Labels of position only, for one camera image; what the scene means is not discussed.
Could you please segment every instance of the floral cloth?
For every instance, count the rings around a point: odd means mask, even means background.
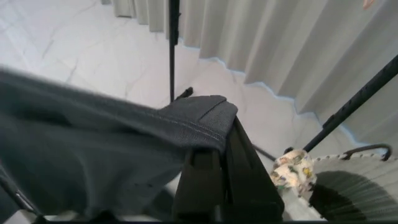
[[[276,159],[270,176],[279,190],[294,187],[299,193],[309,191],[317,181],[312,158],[302,149],[295,149]]]

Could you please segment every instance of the marble tile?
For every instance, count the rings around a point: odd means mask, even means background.
[[[46,79],[161,108],[169,99],[169,42],[135,19],[116,18],[96,0],[0,0],[0,65]],[[294,102],[264,84],[244,84],[244,74],[225,69],[199,50],[175,48],[175,95],[223,95],[238,108],[251,141],[273,156],[301,148],[320,130],[314,114],[298,115]],[[336,154],[355,142],[340,129],[311,153]],[[272,161],[260,155],[267,170]],[[175,191],[178,178],[169,184]]]

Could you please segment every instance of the curtain fold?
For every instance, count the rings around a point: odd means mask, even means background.
[[[167,1],[113,5],[167,36]],[[323,123],[398,54],[396,9],[394,0],[367,10],[362,0],[181,0],[179,29],[201,58],[220,58]],[[395,77],[345,121],[357,141],[398,147],[397,85]]]

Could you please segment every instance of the black pole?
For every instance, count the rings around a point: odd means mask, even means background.
[[[368,83],[362,87],[340,110],[332,115],[322,126],[322,131],[315,136],[305,147],[311,151],[318,143],[326,138],[334,129],[345,121],[352,113],[362,106],[370,97],[379,91],[387,82],[398,74],[398,55],[395,56],[384,68],[378,72]]]
[[[174,101],[174,46],[178,44],[180,0],[169,0],[170,102]]]

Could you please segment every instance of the white fabric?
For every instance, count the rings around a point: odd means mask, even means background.
[[[113,3],[117,16],[168,33],[168,1]],[[394,0],[367,10],[362,0],[181,0],[180,36],[201,58],[222,59],[246,83],[264,82],[325,122],[398,53],[397,8]],[[356,140],[398,146],[397,85],[395,77],[346,120]]]

